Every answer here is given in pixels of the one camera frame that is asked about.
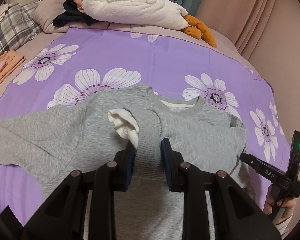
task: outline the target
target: stuffed duck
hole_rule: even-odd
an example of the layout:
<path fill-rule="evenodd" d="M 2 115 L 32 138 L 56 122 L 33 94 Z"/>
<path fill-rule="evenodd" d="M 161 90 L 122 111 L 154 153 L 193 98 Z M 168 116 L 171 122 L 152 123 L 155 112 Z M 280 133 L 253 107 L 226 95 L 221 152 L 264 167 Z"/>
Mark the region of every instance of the stuffed duck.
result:
<path fill-rule="evenodd" d="M 217 46 L 213 34 L 203 22 L 169 0 L 83 0 L 82 7 L 87 15 L 99 21 L 181 30 Z"/>

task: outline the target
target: white plush toy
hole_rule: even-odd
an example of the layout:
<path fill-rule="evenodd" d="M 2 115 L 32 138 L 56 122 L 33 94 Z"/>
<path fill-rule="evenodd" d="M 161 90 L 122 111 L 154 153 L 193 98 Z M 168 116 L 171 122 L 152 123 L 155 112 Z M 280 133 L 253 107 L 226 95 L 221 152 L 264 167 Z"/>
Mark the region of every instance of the white plush toy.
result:
<path fill-rule="evenodd" d="M 83 0 L 84 12 L 92 18 L 113 23 L 155 25 L 171 30 L 189 26 L 188 13 L 168 0 Z"/>

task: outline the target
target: blue gripper pad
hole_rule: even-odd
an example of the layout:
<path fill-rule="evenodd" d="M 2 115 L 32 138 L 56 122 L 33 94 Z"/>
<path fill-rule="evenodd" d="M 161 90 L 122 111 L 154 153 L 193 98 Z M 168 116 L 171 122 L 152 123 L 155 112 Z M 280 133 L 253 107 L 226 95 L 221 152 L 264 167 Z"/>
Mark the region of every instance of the blue gripper pad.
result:
<path fill-rule="evenodd" d="M 172 172 L 171 172 L 171 167 L 169 163 L 169 158 L 168 158 L 168 152 L 164 143 L 164 140 L 161 141 L 161 156 L 163 159 L 163 165 L 164 165 L 164 171 L 166 174 L 166 181 L 169 190 L 172 190 L 171 184 L 172 184 Z"/>
<path fill-rule="evenodd" d="M 128 160 L 127 160 L 127 166 L 125 167 L 125 182 L 124 182 L 124 187 L 125 190 L 128 190 L 128 187 L 131 184 L 131 178 L 132 178 L 132 174 L 133 174 L 133 165 L 134 165 L 134 159 L 136 157 L 136 150 L 134 147 L 130 148 L 129 151 L 129 156 L 128 156 Z"/>

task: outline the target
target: gray sweatshirt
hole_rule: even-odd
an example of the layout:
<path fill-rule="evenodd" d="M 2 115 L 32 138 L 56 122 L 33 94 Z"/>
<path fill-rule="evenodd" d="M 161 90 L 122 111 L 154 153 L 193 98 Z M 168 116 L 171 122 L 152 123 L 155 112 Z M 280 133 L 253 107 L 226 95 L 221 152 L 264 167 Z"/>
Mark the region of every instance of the gray sweatshirt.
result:
<path fill-rule="evenodd" d="M 74 169 L 88 172 L 112 160 L 126 141 L 109 122 L 111 109 L 131 111 L 139 126 L 134 177 L 127 192 L 116 192 L 119 239 L 181 239 L 183 193 L 169 192 L 161 163 L 160 141 L 167 137 L 185 161 L 208 172 L 225 170 L 241 187 L 251 188 L 246 166 L 239 160 L 246 127 L 237 117 L 208 106 L 202 97 L 173 112 L 152 88 L 137 85 L 94 94 L 68 108 L 0 120 L 0 164 L 17 164 L 41 185 L 44 199 Z M 208 203 L 211 239 L 212 212 Z"/>

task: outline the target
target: hand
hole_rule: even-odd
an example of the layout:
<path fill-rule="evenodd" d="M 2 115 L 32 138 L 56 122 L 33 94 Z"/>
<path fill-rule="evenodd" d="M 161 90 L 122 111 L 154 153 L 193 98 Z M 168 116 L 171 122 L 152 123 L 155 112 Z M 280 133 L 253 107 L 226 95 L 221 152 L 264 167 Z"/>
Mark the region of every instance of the hand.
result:
<path fill-rule="evenodd" d="M 270 185 L 270 187 L 268 188 L 268 193 L 266 196 L 266 200 L 265 200 L 265 204 L 264 204 L 264 209 L 263 209 L 263 213 L 268 215 L 272 213 L 272 206 L 274 205 L 274 197 L 271 194 L 271 190 L 272 190 L 272 185 Z M 280 200 L 277 204 L 278 206 L 281 205 L 283 200 Z M 285 220 L 287 220 L 288 218 L 290 218 L 293 214 L 295 205 L 296 205 L 296 198 L 293 197 L 289 197 L 286 198 L 286 200 L 284 201 L 282 207 L 286 207 L 285 212 L 283 213 L 282 217 L 279 220 L 279 223 L 284 222 Z"/>

